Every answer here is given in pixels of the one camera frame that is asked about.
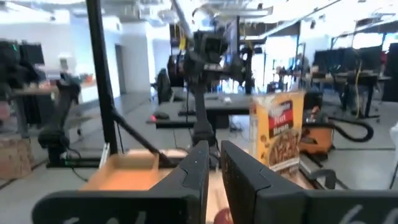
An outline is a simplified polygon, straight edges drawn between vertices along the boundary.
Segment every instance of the metal frame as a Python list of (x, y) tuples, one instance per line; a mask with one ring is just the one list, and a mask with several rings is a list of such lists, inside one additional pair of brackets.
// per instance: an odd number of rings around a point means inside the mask
[[(169, 158), (164, 155), (148, 140), (141, 136), (133, 127), (128, 125), (127, 121), (116, 111), (114, 107), (111, 80), (109, 79), (108, 61), (106, 59), (101, 1), (86, 0), (86, 5), (91, 44), (93, 48), (99, 108), (101, 111), (104, 140), (106, 144), (109, 144), (109, 155), (118, 153), (118, 142), (116, 138), (116, 129), (114, 127), (114, 124), (117, 123), (151, 153), (159, 155), (160, 168), (176, 167), (183, 158)], [(62, 165), (62, 167), (98, 167), (99, 163), (100, 158), (79, 158), (68, 160), (68, 164)]]

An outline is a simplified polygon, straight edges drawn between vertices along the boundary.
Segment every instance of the gray floor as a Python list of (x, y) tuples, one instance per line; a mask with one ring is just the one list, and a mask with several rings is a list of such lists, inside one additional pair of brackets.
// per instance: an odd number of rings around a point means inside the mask
[[(123, 113), (127, 121), (137, 128), (153, 145), (159, 148), (174, 148), (174, 134), (177, 146), (187, 147), (190, 144), (190, 135), (187, 130), (155, 129), (147, 125), (145, 120), (155, 109), (156, 105), (149, 101), (149, 93), (135, 93), (123, 96), (117, 103), (118, 110)], [(395, 125), (398, 116), (398, 105), (384, 103), (380, 106), (381, 122), (369, 121), (375, 130), (374, 138), (367, 142), (356, 144), (343, 139), (335, 134), (334, 144), (340, 150), (331, 152), (325, 167), (337, 171), (341, 179), (351, 189), (386, 189), (392, 177), (395, 151), (389, 136), (389, 129)], [(98, 109), (92, 109), (86, 113), (98, 113)], [(229, 139), (239, 147), (249, 147), (249, 130), (247, 116), (234, 117), (234, 122), (244, 128), (242, 134), (231, 134), (227, 130), (218, 131), (218, 139)], [(347, 124), (341, 126), (350, 133), (361, 134), (360, 129)], [(100, 118), (95, 118), (82, 124), (83, 139), (76, 135), (76, 129), (70, 131), (72, 148), (81, 149), (83, 155), (100, 155), (104, 139)], [(142, 148), (142, 146), (121, 130), (124, 148)], [(37, 162), (46, 158), (45, 151), (41, 150), (35, 139), (32, 140), (34, 155)], [(78, 170), (84, 176), (89, 177), (94, 170)], [(30, 223), (30, 211), (34, 204), (44, 195), (66, 189), (77, 189), (83, 182), (70, 170), (47, 170), (40, 166), (30, 176), (17, 180), (6, 188), (0, 190), (0, 224)]]

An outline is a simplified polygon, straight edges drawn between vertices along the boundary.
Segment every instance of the doorway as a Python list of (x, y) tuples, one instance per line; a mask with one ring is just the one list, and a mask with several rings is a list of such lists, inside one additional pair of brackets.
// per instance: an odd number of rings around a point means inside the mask
[(126, 82), (124, 81), (123, 47), (119, 44), (115, 44), (114, 48), (116, 52), (116, 63), (118, 66), (120, 95), (123, 95), (127, 93)]
[[(267, 86), (270, 82), (278, 82), (279, 75), (276, 74), (276, 68), (285, 68), (290, 70), (293, 67), (295, 51), (297, 45), (296, 36), (270, 37), (266, 42), (266, 63), (264, 84)], [(283, 77), (284, 83), (290, 83), (291, 77)]]

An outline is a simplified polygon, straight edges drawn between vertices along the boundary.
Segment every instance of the person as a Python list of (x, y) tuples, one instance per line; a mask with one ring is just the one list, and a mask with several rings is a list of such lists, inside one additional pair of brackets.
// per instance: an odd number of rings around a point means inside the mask
[(387, 65), (387, 54), (386, 54), (386, 52), (382, 51), (380, 58), (381, 58), (380, 76), (383, 76), (384, 72), (386, 71), (386, 65)]
[(308, 61), (308, 58), (304, 56), (302, 53), (297, 54), (295, 72), (300, 73), (301, 75), (301, 73), (306, 74), (309, 71), (310, 71), (310, 62)]

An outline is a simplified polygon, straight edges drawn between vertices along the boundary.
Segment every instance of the ceiling light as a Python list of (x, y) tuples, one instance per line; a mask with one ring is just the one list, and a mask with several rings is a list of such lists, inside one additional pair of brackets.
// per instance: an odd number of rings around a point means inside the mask
[[(86, 15), (87, 14), (87, 9), (86, 8), (72, 9), (72, 13), (74, 13), (76, 15)], [(101, 13), (104, 14), (105, 13), (105, 9), (101, 9)]]
[(44, 16), (44, 17), (51, 17), (52, 14), (49, 12), (44, 12), (44, 11), (38, 11), (38, 10), (34, 10), (31, 9), (29, 7), (25, 7), (25, 6), (20, 6), (18, 4), (12, 3), (12, 2), (6, 2), (6, 8), (16, 11), (16, 12), (22, 12), (22, 13), (31, 13), (31, 14), (35, 14), (38, 16)]
[(68, 5), (68, 4), (82, 3), (82, 2), (85, 2), (85, 0), (36, 0), (36, 1), (35, 0), (13, 0), (13, 2)]

